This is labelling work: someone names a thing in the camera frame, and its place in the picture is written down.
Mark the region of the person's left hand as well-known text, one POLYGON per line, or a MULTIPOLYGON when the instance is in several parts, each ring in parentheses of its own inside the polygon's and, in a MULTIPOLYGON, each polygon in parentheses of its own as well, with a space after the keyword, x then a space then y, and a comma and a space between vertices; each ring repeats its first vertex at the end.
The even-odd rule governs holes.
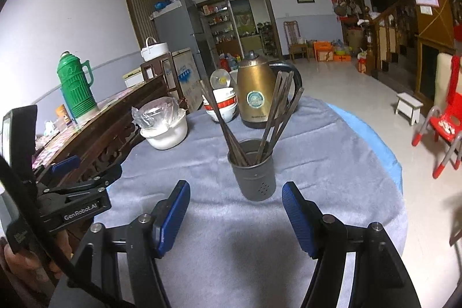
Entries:
MULTIPOLYGON (((69 237, 66 231, 61 231, 56 235, 56 245, 61 249, 64 255, 70 259, 72 249, 69 243, 69 237)), ((6 265, 10 271, 34 291, 39 290, 40 281, 37 277, 37 271, 42 268, 39 258, 31 251, 23 249, 19 253, 13 253, 8 243, 4 246, 4 257, 6 265)))

